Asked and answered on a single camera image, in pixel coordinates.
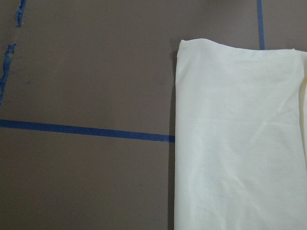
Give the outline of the cream long-sleeve cat shirt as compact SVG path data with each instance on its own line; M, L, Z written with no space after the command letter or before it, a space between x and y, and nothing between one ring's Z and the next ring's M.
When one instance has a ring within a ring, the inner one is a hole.
M175 229L306 229L306 52L181 41L175 135Z

